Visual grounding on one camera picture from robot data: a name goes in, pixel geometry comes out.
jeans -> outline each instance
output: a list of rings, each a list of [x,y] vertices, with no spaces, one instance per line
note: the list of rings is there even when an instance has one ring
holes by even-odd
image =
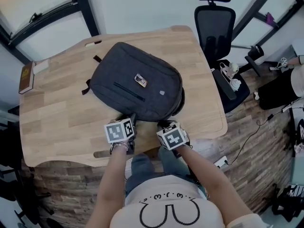
[[[176,159],[172,151],[160,147],[158,158],[162,162],[164,173],[154,172],[154,166],[146,154],[142,153],[133,157],[131,164],[132,176],[128,178],[125,185],[126,196],[144,181],[161,176],[174,175],[194,183],[193,179],[188,177],[190,175],[188,166],[179,159]],[[198,187],[205,193],[202,186],[199,185]]]

dark gray backpack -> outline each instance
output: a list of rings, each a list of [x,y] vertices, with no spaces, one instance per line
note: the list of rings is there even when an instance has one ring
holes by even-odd
[[[135,113],[141,121],[168,119],[184,106],[179,72],[123,42],[109,50],[87,84],[105,104],[128,116]]]

book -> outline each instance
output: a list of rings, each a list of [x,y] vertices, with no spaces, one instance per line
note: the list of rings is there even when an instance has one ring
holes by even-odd
[[[33,85],[34,85],[33,67],[34,66],[35,66],[35,62],[30,62],[22,68],[20,83],[19,83],[19,94],[24,94],[25,92],[27,92],[33,88]]]

wooden tabletop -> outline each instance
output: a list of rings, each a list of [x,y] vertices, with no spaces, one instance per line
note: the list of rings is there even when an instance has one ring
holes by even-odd
[[[20,133],[28,166],[53,160],[104,166],[109,158],[104,125],[120,115],[92,91],[82,95],[98,63],[119,41],[138,47],[174,66],[181,74],[185,106],[172,119],[191,140],[226,133],[227,122],[205,56],[186,26],[85,39],[50,59],[49,68],[35,75],[34,89],[20,100]],[[157,123],[137,122],[135,153],[159,146]]]

white t-shirt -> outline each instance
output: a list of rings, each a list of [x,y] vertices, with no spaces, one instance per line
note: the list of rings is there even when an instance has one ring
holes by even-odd
[[[299,56],[302,66],[296,66],[291,72],[291,86],[297,97],[304,96],[304,56]]]
[[[128,195],[110,228],[224,228],[222,215],[193,183],[176,176],[145,181]],[[266,228],[257,214],[240,217],[227,228]]]

